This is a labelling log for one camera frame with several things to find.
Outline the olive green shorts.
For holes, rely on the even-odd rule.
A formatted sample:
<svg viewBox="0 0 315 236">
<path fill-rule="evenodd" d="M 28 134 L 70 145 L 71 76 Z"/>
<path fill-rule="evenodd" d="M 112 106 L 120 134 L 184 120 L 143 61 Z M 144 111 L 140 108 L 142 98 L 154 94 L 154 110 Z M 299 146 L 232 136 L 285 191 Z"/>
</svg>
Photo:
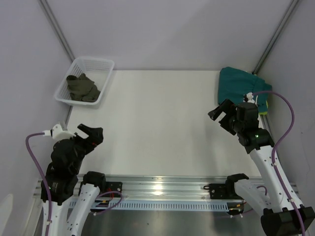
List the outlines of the olive green shorts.
<svg viewBox="0 0 315 236">
<path fill-rule="evenodd" d="M 97 101 L 100 91 L 94 81 L 89 79 L 85 73 L 81 73 L 78 77 L 68 75 L 66 81 L 67 89 L 72 100 L 89 103 Z"/>
</svg>

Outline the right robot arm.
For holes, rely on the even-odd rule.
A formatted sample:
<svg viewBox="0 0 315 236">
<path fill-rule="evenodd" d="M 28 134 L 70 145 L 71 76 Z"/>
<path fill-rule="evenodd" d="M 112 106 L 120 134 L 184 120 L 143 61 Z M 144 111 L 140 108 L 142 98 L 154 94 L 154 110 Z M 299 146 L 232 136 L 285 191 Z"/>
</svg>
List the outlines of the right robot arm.
<svg viewBox="0 0 315 236">
<path fill-rule="evenodd" d="M 258 108 L 252 102 L 235 105 L 229 99 L 208 113 L 216 120 L 224 117 L 220 126 L 238 141 L 251 157 L 263 179 L 267 194 L 252 185 L 245 174 L 227 177 L 225 194 L 230 198 L 244 199 L 260 216 L 261 226 L 267 236 L 305 235 L 315 219 L 311 206 L 306 207 L 292 189 L 278 157 L 275 143 L 268 130 L 259 127 Z"/>
</svg>

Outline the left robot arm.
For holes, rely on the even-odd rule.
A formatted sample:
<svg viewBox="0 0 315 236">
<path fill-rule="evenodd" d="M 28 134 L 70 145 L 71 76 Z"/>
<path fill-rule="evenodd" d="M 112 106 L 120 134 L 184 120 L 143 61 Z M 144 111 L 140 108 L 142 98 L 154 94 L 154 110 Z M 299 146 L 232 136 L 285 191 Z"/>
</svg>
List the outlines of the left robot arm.
<svg viewBox="0 0 315 236">
<path fill-rule="evenodd" d="M 41 200 L 43 202 L 42 235 L 79 236 L 96 197 L 106 193 L 105 174 L 89 171 L 83 176 L 79 188 L 79 197 L 71 213 L 68 212 L 74 188 L 78 183 L 78 174 L 82 161 L 103 142 L 103 129 L 78 125 L 78 129 L 87 134 L 82 138 L 56 124 L 51 130 L 44 131 L 45 136 L 56 140 L 51 153 L 51 163 L 41 182 Z"/>
</svg>

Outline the teal folded shorts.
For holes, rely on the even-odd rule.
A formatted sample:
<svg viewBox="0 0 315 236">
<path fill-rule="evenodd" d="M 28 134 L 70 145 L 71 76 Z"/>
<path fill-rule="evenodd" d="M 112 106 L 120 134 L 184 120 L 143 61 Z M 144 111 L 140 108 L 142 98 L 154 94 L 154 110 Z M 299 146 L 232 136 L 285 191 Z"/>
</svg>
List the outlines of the teal folded shorts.
<svg viewBox="0 0 315 236">
<path fill-rule="evenodd" d="M 240 69 L 225 67 L 219 75 L 218 103 L 229 99 L 237 105 L 243 102 L 244 95 L 249 92 L 270 90 L 272 86 L 262 78 Z"/>
</svg>

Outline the white plastic basket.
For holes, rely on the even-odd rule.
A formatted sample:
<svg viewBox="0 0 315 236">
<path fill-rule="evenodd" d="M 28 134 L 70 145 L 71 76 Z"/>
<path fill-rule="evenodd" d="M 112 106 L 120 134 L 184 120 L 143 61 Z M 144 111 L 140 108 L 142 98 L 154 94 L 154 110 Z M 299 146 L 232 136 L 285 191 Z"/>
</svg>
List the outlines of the white plastic basket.
<svg viewBox="0 0 315 236">
<path fill-rule="evenodd" d="M 110 59 L 94 58 L 94 57 L 78 57 L 71 64 L 66 75 L 58 86 L 54 98 L 62 103 L 70 106 L 81 106 L 97 109 L 104 98 L 107 91 L 110 88 L 113 78 L 113 69 L 115 63 Z M 75 101 L 70 96 L 70 91 L 67 88 L 68 83 L 66 81 L 67 76 L 73 75 L 79 77 L 81 74 L 85 74 L 92 82 L 94 82 L 100 94 L 95 102 Z"/>
</svg>

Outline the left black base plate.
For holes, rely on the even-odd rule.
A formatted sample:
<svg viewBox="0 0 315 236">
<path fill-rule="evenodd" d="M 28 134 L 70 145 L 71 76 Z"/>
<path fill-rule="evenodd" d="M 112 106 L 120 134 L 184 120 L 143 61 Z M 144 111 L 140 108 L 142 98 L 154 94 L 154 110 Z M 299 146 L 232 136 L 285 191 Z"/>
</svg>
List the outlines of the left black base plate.
<svg viewBox="0 0 315 236">
<path fill-rule="evenodd" d="M 116 181 L 109 181 L 106 183 L 105 191 L 111 192 L 111 191 L 118 191 L 122 192 L 123 189 L 123 183 L 122 182 L 116 182 Z M 110 198 L 119 198 L 120 195 L 118 193 L 110 193 L 108 195 Z"/>
</svg>

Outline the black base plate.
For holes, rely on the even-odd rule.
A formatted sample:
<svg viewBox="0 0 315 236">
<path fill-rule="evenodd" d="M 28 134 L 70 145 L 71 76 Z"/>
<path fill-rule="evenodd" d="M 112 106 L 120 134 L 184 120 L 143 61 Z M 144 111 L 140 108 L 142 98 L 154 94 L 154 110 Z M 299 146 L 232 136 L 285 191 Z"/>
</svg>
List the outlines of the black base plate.
<svg viewBox="0 0 315 236">
<path fill-rule="evenodd" d="M 106 183 L 105 191 L 111 192 L 111 191 L 118 191 L 122 192 L 123 189 L 123 183 L 122 182 L 116 182 L 116 181 L 109 181 Z M 110 198 L 119 198 L 120 195 L 118 193 L 110 193 L 108 195 Z"/>
<path fill-rule="evenodd" d="M 225 183 L 210 183 L 203 186 L 204 190 L 207 190 L 212 200 L 242 200 L 243 198 L 238 196 L 234 188 Z"/>
</svg>

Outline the aluminium mounting rail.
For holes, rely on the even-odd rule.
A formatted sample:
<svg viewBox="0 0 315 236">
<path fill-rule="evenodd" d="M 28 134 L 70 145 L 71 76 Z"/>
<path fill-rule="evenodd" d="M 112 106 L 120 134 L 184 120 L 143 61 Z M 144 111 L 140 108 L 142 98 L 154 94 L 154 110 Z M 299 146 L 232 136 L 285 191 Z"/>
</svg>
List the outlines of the aluminium mounting rail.
<svg viewBox="0 0 315 236">
<path fill-rule="evenodd" d="M 225 183 L 226 177 L 126 176 L 106 175 L 106 183 L 123 183 L 123 200 L 210 201 L 203 189 L 210 183 Z"/>
</svg>

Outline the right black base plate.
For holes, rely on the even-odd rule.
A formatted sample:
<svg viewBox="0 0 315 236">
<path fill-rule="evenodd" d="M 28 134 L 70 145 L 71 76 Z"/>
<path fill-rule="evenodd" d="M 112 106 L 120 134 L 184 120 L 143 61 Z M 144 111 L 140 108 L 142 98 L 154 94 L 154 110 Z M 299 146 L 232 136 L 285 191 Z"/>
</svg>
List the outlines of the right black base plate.
<svg viewBox="0 0 315 236">
<path fill-rule="evenodd" d="M 203 186 L 204 190 L 207 190 L 212 200 L 242 200 L 243 198 L 238 196 L 234 188 L 225 183 L 210 183 Z"/>
</svg>

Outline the right aluminium corner post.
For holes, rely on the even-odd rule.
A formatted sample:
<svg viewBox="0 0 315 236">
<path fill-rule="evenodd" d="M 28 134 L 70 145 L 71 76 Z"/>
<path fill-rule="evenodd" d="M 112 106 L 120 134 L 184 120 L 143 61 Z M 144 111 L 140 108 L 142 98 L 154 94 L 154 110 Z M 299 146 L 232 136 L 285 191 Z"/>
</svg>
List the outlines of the right aluminium corner post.
<svg viewBox="0 0 315 236">
<path fill-rule="evenodd" d="M 268 56 L 270 55 L 271 51 L 273 50 L 274 46 L 276 45 L 277 41 L 279 40 L 280 36 L 282 35 L 285 27 L 289 24 L 292 16 L 294 15 L 295 11 L 297 10 L 301 0 L 291 0 L 287 9 L 285 10 L 283 16 L 281 17 L 280 22 L 278 23 L 274 33 L 272 34 L 266 48 L 264 49 L 261 57 L 259 58 L 256 66 L 254 67 L 252 74 L 258 74 L 261 70 L 262 66 L 266 62 Z"/>
</svg>

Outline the aluminium corner post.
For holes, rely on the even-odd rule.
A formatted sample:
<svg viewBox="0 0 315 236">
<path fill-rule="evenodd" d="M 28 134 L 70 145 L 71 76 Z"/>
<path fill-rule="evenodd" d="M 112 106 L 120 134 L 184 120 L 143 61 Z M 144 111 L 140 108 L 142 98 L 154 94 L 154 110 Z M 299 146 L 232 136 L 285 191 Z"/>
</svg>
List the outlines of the aluminium corner post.
<svg viewBox="0 0 315 236">
<path fill-rule="evenodd" d="M 277 41 L 279 40 L 280 36 L 282 35 L 285 27 L 289 24 L 292 16 L 294 15 L 295 11 L 297 10 L 301 0 L 291 0 L 287 9 L 285 10 L 283 16 L 281 17 L 280 22 L 278 23 L 274 33 L 272 34 L 266 48 L 264 49 L 261 57 L 259 58 L 256 66 L 254 67 L 252 74 L 258 74 L 261 70 L 262 66 L 266 62 L 268 56 L 270 55 L 271 51 L 273 50 L 274 46 L 276 45 Z"/>
<path fill-rule="evenodd" d="M 41 6 L 42 11 L 44 12 L 47 21 L 49 22 L 53 32 L 55 33 L 59 43 L 61 44 L 66 56 L 71 62 L 73 62 L 75 56 L 62 31 L 62 28 L 60 27 L 60 24 L 58 23 L 57 18 L 55 17 L 53 10 L 51 9 L 49 2 L 47 0 L 38 0 L 38 3 Z"/>
</svg>

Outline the left aluminium corner post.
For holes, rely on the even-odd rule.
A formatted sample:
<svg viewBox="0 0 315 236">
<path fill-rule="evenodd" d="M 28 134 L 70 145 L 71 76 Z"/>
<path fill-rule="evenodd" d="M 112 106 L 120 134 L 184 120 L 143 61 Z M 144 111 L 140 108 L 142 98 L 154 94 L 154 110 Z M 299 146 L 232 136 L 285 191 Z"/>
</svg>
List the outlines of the left aluminium corner post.
<svg viewBox="0 0 315 236">
<path fill-rule="evenodd" d="M 58 23 L 57 18 L 55 17 L 53 10 L 51 9 L 49 2 L 47 0 L 38 0 L 38 3 L 41 6 L 42 11 L 44 12 L 47 21 L 49 22 L 53 32 L 55 33 L 59 43 L 61 44 L 66 56 L 71 62 L 73 62 L 75 56 L 62 31 L 62 28 L 60 27 L 60 24 Z"/>
</svg>

